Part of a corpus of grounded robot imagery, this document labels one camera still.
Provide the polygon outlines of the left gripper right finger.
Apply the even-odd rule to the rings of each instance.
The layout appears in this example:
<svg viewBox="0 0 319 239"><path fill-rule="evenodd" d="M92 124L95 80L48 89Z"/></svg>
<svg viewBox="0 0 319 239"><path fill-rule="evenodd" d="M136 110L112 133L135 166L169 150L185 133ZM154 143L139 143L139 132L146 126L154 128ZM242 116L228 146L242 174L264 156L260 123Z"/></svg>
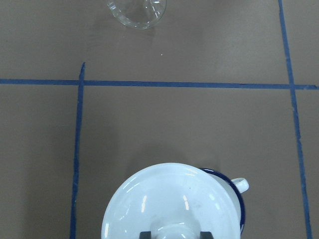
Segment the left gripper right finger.
<svg viewBox="0 0 319 239"><path fill-rule="evenodd" d="M200 239L213 239L211 232L200 232Z"/></svg>

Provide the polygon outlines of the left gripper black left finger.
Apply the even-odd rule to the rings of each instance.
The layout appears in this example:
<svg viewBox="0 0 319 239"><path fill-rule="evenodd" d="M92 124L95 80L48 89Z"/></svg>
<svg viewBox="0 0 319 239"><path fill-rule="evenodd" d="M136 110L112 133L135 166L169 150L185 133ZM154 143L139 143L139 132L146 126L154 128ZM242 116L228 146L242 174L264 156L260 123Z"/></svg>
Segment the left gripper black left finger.
<svg viewBox="0 0 319 239"><path fill-rule="evenodd" d="M139 234L139 239L151 239L151 238L152 238L151 231L140 232Z"/></svg>

